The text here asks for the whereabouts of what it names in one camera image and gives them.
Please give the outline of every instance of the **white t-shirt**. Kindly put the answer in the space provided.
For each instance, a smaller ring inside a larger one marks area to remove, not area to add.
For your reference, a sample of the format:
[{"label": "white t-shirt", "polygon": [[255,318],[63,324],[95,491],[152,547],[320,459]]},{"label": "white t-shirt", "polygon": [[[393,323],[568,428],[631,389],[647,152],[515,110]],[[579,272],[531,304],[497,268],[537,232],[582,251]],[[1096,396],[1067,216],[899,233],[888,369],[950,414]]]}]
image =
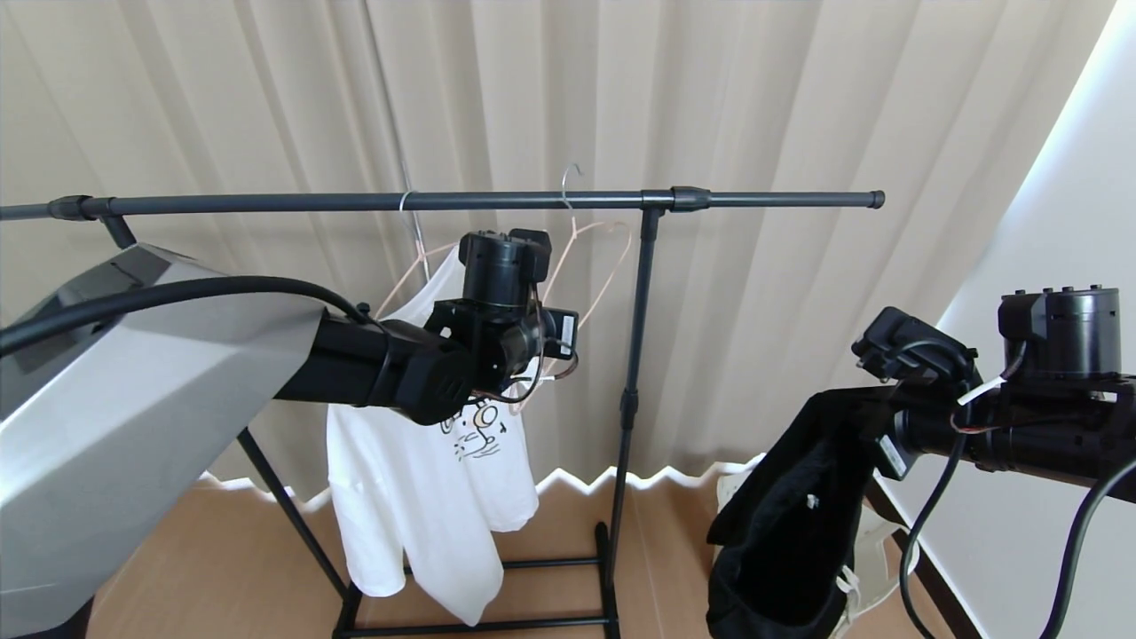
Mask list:
[{"label": "white t-shirt", "polygon": [[[429,283],[387,318],[423,325],[434,301],[461,297],[454,249]],[[424,426],[389,408],[327,409],[327,467],[348,571],[365,595],[402,589],[402,551],[415,579],[468,625],[501,588],[491,530],[536,512],[520,415],[479,401]]]}]

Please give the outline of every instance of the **curtain fold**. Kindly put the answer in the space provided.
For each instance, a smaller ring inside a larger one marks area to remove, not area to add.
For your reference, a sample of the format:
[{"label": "curtain fold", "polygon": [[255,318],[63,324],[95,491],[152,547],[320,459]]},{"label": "curtain fold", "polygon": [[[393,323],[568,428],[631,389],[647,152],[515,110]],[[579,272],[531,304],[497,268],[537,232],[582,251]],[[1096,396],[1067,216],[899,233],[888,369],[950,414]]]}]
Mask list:
[{"label": "curtain fold", "polygon": [[[880,210],[663,218],[633,471],[768,448],[802,403],[862,383],[883,306],[935,321],[986,247],[1113,0],[802,2],[9,1],[0,197],[641,189],[887,191]],[[542,227],[558,250],[634,211],[425,211],[427,249]],[[132,219],[218,269],[377,304],[414,259],[407,214]],[[582,238],[548,301],[586,309],[620,233]],[[0,321],[114,254],[98,225],[0,227]],[[437,265],[444,256],[437,256]],[[525,410],[534,471],[615,463],[634,252],[578,372]],[[411,280],[421,285],[420,274]],[[414,292],[401,291],[396,301]],[[325,486],[320,406],[253,424],[301,497]],[[251,473],[237,449],[214,471]]]}]

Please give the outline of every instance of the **dark baseboard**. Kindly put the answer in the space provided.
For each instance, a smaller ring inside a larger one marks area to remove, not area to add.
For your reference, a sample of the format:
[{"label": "dark baseboard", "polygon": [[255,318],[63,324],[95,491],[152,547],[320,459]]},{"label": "dark baseboard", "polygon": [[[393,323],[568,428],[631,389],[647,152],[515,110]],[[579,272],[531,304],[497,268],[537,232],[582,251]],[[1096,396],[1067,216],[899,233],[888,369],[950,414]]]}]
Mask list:
[{"label": "dark baseboard", "polygon": [[[895,509],[895,505],[884,495],[884,490],[879,488],[879,484],[875,480],[868,482],[867,498],[868,504],[871,505],[874,511],[879,513],[879,516],[893,522],[903,521],[899,511]],[[901,548],[908,542],[908,536],[902,530],[895,531],[894,538]],[[951,632],[954,633],[955,639],[982,639],[982,634],[975,628],[975,622],[970,620],[970,615],[963,609],[962,604],[959,603],[958,597],[951,591],[951,588],[946,584],[946,581],[939,574],[934,563],[924,558],[924,561],[916,565],[916,575],[919,576],[919,581],[927,589],[927,594],[930,595],[932,600],[935,601],[935,606],[942,613],[943,620],[951,628]]]}]

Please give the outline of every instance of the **black cloth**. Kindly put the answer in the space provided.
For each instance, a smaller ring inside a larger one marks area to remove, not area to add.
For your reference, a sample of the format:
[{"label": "black cloth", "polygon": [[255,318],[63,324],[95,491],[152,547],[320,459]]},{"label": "black cloth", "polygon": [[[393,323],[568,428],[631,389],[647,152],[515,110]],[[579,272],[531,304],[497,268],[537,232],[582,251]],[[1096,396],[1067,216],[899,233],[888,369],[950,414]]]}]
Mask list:
[{"label": "black cloth", "polygon": [[715,639],[821,639],[840,622],[846,597],[836,578],[852,567],[872,471],[849,423],[857,406],[847,391],[815,395],[715,518]]}]

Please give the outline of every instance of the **brown floor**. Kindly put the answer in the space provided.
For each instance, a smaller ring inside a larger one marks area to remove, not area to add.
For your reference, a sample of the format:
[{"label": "brown floor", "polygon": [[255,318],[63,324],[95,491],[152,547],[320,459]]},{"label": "brown floor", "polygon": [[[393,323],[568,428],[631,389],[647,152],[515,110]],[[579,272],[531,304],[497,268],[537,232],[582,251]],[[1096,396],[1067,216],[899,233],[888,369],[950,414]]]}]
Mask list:
[{"label": "brown floor", "polygon": [[[593,524],[608,518],[610,499],[610,482],[591,496],[565,483],[552,484],[524,530],[498,536],[501,557],[594,553]],[[616,573],[623,637],[708,636],[703,614],[712,550],[703,536],[713,512],[711,482],[687,489],[662,481],[651,490],[628,491]],[[341,574],[346,574],[331,505],[307,518]],[[892,550],[894,565],[897,550]],[[922,587],[914,583],[912,592],[935,636],[951,637]],[[504,587],[484,619],[598,614],[599,609],[594,566],[531,569],[507,573]],[[199,484],[102,588],[95,598],[90,637],[328,637],[337,614],[337,597],[276,504],[252,491]],[[395,597],[364,599],[359,622],[453,623],[453,617],[409,582]],[[599,639],[602,634],[598,626],[582,626],[477,637]],[[905,639],[918,634],[896,594],[861,617],[847,637]]]}]

